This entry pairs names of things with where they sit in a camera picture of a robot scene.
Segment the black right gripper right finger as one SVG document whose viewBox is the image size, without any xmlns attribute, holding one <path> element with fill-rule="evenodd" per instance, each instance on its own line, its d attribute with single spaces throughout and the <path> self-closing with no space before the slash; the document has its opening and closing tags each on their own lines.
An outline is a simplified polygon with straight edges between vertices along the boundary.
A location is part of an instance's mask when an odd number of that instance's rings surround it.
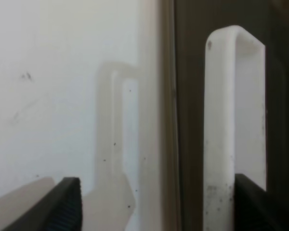
<svg viewBox="0 0 289 231">
<path fill-rule="evenodd" d="M 234 230 L 289 231 L 289 212 L 244 174 L 235 174 Z"/>
</svg>

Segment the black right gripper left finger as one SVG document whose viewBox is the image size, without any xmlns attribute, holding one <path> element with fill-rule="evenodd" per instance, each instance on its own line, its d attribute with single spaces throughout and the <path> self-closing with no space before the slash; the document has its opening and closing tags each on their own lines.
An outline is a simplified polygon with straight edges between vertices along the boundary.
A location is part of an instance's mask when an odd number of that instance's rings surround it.
<svg viewBox="0 0 289 231">
<path fill-rule="evenodd" d="M 83 207 L 80 179 L 63 178 L 5 231 L 80 231 Z"/>
</svg>

